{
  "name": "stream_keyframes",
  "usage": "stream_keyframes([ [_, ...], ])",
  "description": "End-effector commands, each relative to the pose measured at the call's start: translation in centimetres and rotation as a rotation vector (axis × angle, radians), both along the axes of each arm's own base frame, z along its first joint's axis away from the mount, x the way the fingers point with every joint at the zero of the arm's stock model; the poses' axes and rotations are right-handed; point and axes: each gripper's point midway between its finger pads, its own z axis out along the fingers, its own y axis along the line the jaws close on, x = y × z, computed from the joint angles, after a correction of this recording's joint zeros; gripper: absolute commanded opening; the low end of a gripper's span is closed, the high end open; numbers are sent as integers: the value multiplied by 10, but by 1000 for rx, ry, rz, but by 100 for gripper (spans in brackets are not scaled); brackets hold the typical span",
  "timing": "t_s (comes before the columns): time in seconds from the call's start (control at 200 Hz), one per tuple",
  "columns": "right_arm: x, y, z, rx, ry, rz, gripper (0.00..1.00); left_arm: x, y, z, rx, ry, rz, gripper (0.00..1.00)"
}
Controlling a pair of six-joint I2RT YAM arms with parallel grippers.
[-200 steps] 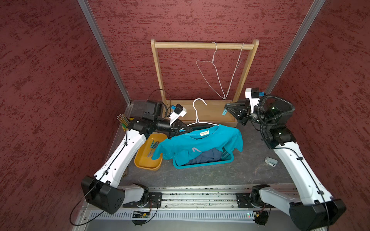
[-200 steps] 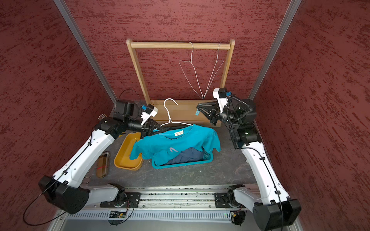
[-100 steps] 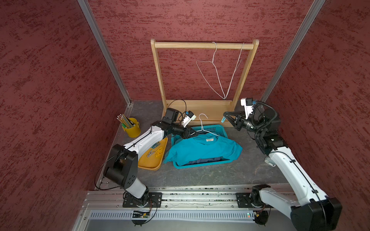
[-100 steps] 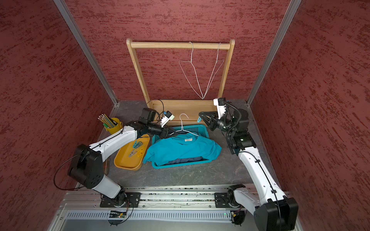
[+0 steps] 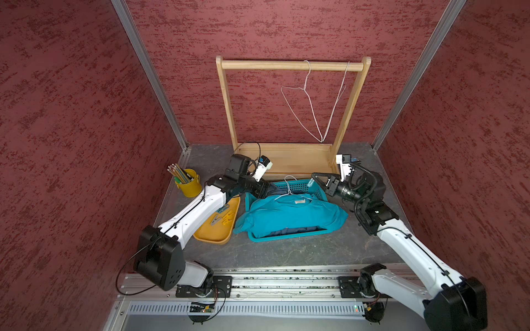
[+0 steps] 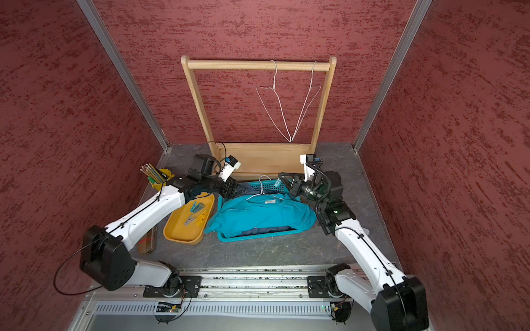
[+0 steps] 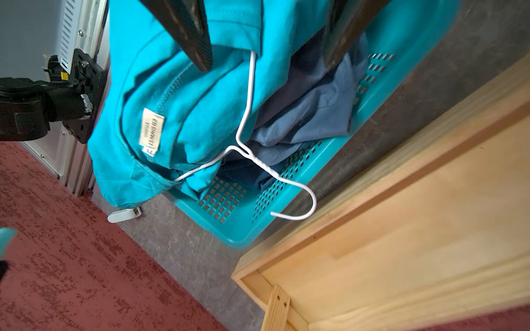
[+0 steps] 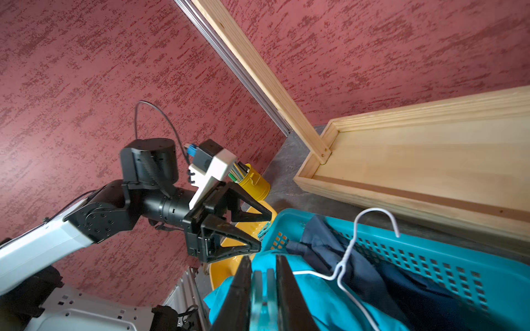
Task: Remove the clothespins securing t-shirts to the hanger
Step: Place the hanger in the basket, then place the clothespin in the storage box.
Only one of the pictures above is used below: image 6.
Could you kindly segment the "grey-blue t-shirt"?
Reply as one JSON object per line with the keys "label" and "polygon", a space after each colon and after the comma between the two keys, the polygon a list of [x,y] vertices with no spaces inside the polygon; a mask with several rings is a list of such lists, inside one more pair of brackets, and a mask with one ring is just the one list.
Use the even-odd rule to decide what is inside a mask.
{"label": "grey-blue t-shirt", "polygon": [[[288,194],[288,190],[285,187],[283,183],[280,183],[278,180],[272,180],[267,178],[265,181],[253,181],[249,183],[243,183],[244,190],[243,193],[253,193],[258,194],[263,190],[265,193],[270,194],[286,194],[290,200],[296,200],[300,201],[299,198],[292,198],[290,194]],[[274,236],[282,236],[286,234],[295,234],[300,233],[300,230],[293,228],[292,226],[275,226],[275,227],[254,227],[252,229],[248,229],[238,236],[235,237],[239,240],[247,240],[247,239],[261,239],[265,237],[274,237]]]}

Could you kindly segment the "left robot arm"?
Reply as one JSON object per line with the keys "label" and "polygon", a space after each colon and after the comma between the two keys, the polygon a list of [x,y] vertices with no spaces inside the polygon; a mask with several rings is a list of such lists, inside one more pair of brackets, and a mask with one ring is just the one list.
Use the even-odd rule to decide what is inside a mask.
{"label": "left robot arm", "polygon": [[232,197],[238,183],[231,175],[240,166],[232,155],[221,162],[207,154],[196,154],[186,175],[168,179],[157,194],[123,218],[104,228],[89,228],[83,238],[80,270],[109,291],[143,285],[163,297],[181,294],[182,281],[174,267],[136,260],[130,251],[161,220],[200,194]]}

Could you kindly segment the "white wire hanger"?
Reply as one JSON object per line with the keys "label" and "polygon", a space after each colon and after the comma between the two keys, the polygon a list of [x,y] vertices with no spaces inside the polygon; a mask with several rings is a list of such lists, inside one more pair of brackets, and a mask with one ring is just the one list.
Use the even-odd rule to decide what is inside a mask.
{"label": "white wire hanger", "polygon": [[284,195],[287,194],[287,187],[285,187],[284,191],[278,192],[275,188],[275,183],[280,183],[281,181],[279,179],[272,179],[269,175],[261,175],[257,181],[250,181],[247,182],[249,186],[252,187],[252,189],[256,190],[256,193],[252,194],[252,197],[259,197],[259,196],[276,196],[276,194],[280,194],[280,200],[283,199]]}
{"label": "white wire hanger", "polygon": [[[276,129],[276,131],[280,134],[280,136],[288,143],[291,143],[293,141],[293,135],[291,134],[291,131],[288,128],[287,124],[287,118],[283,109],[282,101],[280,98],[280,95],[276,91],[276,81],[277,81],[277,74],[278,74],[278,67],[275,60],[270,60],[270,62],[274,65],[274,73],[272,78],[272,83],[269,86],[257,86],[255,88],[255,92],[257,93],[258,99],[267,115],[269,120],[271,121],[273,127]],[[266,105],[266,101],[264,96],[267,95],[268,101],[271,101],[274,103],[274,106],[272,109],[270,109]],[[273,111],[277,110],[279,111],[280,116],[280,122],[277,123],[277,119],[273,115]]]}
{"label": "white wire hanger", "polygon": [[297,120],[297,123],[296,123],[296,126],[295,126],[294,133],[292,134],[292,137],[291,137],[291,143],[294,142],[296,136],[298,135],[298,132],[300,131],[300,128],[302,127],[303,121],[304,121],[304,119],[306,117],[306,113],[308,112],[309,107],[312,105],[314,99],[316,98],[316,95],[314,95],[312,97],[312,99],[310,99],[310,96],[311,96],[311,93],[312,93],[312,90],[313,90],[313,80],[314,80],[314,75],[315,75],[316,64],[317,64],[317,62],[313,62],[313,65],[312,65],[312,68],[311,68],[311,78],[310,78],[310,81],[309,81],[309,87],[308,87],[308,90],[306,92],[306,96],[304,98],[304,103],[302,104],[301,111],[299,113],[299,117],[298,117],[298,120]]}

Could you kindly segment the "grey clothespin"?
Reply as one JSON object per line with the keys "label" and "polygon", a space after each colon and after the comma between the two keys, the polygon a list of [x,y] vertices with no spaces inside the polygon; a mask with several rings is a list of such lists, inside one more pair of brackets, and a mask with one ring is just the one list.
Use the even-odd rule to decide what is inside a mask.
{"label": "grey clothespin", "polygon": [[190,211],[192,213],[196,213],[201,211],[205,208],[205,205],[203,203],[197,203],[196,201],[193,203],[192,207],[190,208]]}
{"label": "grey clothespin", "polygon": [[197,217],[195,215],[190,215],[186,221],[184,222],[184,225],[185,226],[188,226],[189,224],[191,224],[194,220],[196,220]]}

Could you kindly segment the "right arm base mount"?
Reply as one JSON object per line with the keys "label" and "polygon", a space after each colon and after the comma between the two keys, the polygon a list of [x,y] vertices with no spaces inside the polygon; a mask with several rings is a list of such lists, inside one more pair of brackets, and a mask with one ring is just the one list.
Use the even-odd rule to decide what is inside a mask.
{"label": "right arm base mount", "polygon": [[312,299],[344,299],[334,277],[310,276],[306,278],[309,297]]}

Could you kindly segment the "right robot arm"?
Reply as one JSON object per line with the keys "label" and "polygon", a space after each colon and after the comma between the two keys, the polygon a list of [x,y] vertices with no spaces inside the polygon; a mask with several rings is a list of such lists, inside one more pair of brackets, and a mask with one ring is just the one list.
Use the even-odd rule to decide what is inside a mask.
{"label": "right robot arm", "polygon": [[325,234],[347,248],[366,276],[360,279],[350,267],[335,266],[332,289],[362,306],[377,330],[427,330],[425,287],[395,267],[371,241],[343,200],[340,175],[317,170],[310,177],[286,172],[278,177],[292,196],[309,204]]}

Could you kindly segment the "teal t-shirt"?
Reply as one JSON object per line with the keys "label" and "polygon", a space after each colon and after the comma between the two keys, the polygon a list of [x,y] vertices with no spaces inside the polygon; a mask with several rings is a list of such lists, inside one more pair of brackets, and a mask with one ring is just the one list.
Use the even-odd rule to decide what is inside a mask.
{"label": "teal t-shirt", "polygon": [[290,227],[306,231],[316,220],[315,212],[308,205],[285,194],[251,194],[223,203],[208,221],[204,232],[233,238],[255,229]]}

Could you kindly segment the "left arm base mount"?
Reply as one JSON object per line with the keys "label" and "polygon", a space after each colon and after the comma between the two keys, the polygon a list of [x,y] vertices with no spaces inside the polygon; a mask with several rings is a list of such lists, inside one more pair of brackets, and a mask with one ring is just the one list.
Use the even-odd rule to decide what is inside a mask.
{"label": "left arm base mount", "polygon": [[161,288],[146,286],[144,298],[177,299],[185,296],[196,298],[200,291],[202,277],[200,276],[179,276],[171,277]]}

